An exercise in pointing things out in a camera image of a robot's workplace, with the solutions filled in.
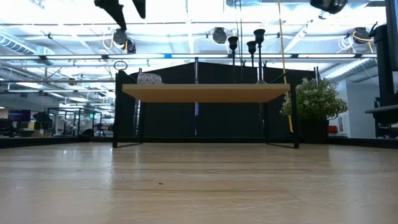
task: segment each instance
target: black partition wall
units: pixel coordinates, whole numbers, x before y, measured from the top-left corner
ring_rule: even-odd
[[[134,84],[137,73],[120,75],[124,83]],[[166,84],[194,84],[195,64],[188,63],[176,67],[153,70],[162,77]],[[282,69],[265,68],[264,79],[271,83],[281,76]],[[314,77],[313,71],[291,70],[287,74],[288,83],[299,84],[303,77]],[[254,83],[252,68],[236,67],[236,83]],[[232,66],[213,63],[198,63],[199,84],[230,84],[232,80]],[[283,83],[283,77],[275,83]],[[289,120],[279,114],[282,107],[283,96],[268,103],[267,115],[270,139],[287,139],[289,137]],[[134,124],[134,105],[136,99],[121,93],[122,109],[118,110],[120,117],[119,136],[122,138],[138,137]],[[144,138],[170,138],[170,139],[208,139],[208,138],[233,138],[233,139],[262,139],[260,131],[259,103],[199,103],[195,111],[194,103],[145,103],[141,111],[144,127]]]

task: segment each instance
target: potted plant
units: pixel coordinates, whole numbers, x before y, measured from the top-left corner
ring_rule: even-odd
[[[328,137],[328,119],[336,119],[340,113],[347,111],[347,102],[337,98],[336,85],[326,80],[303,79],[296,87],[297,114],[300,133],[306,143],[324,143]],[[292,101],[285,96],[280,113],[284,116],[292,115]]]

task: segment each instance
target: black plant pot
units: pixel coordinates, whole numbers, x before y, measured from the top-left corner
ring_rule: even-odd
[[[300,119],[300,132],[305,143],[323,144],[328,137],[329,120]]]

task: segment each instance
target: wooden floor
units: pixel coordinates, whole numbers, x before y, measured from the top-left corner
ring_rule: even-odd
[[[398,223],[398,150],[263,144],[0,149],[0,223]]]

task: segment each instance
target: green plant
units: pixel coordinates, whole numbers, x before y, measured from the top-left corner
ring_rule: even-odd
[[[303,83],[296,87],[297,113],[301,119],[335,119],[340,113],[347,111],[347,102],[337,98],[336,85],[326,80],[303,79]],[[284,116],[292,115],[292,100],[289,95],[280,113]]]

